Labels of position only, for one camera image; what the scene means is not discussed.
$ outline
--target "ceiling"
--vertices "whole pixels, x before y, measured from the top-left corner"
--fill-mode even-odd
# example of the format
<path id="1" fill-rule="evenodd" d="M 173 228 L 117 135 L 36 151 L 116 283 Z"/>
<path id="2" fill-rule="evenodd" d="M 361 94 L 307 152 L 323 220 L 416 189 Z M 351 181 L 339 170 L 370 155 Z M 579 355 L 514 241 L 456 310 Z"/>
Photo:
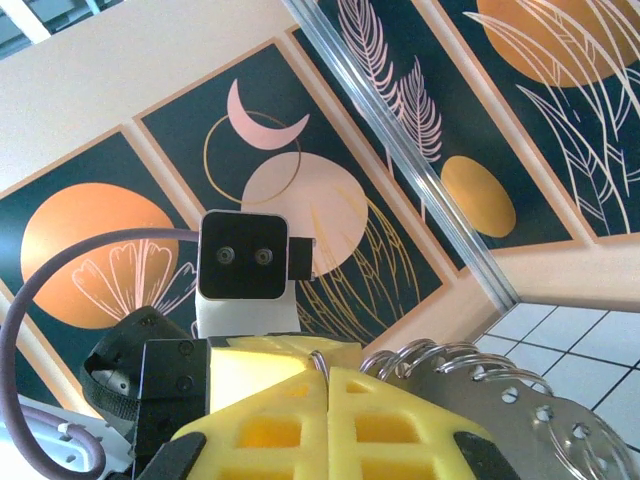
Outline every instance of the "ceiling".
<path id="1" fill-rule="evenodd" d="M 24 0 L 54 35 L 123 0 Z M 0 60 L 31 45 L 29 39 L 0 9 Z"/>

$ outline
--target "white wall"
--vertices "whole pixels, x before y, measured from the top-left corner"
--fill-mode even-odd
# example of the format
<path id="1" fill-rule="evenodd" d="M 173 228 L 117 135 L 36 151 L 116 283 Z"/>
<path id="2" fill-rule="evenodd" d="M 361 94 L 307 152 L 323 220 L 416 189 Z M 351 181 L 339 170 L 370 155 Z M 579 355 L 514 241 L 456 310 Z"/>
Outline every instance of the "white wall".
<path id="1" fill-rule="evenodd" d="M 129 0 L 0 62 L 0 191 L 294 25 L 239 3 Z"/>

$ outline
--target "feather illustration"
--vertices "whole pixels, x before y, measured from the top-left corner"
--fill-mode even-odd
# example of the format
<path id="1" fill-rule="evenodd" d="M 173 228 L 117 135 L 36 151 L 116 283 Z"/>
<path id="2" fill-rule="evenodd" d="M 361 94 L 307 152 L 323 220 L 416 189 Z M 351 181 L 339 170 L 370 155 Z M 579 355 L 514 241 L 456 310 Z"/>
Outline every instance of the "feather illustration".
<path id="1" fill-rule="evenodd" d="M 428 162 L 440 159 L 440 130 L 442 117 L 435 103 L 427 95 L 420 62 L 415 58 L 413 69 L 400 80 L 400 98 L 403 105 L 402 124 Z"/>
<path id="2" fill-rule="evenodd" d="M 373 5 L 368 0 L 338 0 L 338 8 L 342 36 L 349 50 L 391 111 L 400 117 L 402 103 L 398 84 L 393 80 L 393 62 L 387 61 L 389 46 Z"/>

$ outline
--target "camera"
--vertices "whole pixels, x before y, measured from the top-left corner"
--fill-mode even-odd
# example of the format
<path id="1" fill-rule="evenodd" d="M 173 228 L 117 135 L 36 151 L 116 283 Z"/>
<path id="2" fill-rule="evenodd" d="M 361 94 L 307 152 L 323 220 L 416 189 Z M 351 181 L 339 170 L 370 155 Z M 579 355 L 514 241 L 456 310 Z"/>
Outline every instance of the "camera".
<path id="1" fill-rule="evenodd" d="M 299 332 L 289 226 L 272 214 L 211 210 L 198 247 L 198 337 Z"/>

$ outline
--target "tile floor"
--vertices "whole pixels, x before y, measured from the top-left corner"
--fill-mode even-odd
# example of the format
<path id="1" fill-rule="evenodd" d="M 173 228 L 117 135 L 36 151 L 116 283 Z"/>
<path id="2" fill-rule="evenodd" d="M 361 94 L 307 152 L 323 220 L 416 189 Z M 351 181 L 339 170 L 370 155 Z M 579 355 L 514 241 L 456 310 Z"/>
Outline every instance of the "tile floor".
<path id="1" fill-rule="evenodd" d="M 592 409 L 640 461 L 640 313 L 522 303 L 476 345 Z"/>

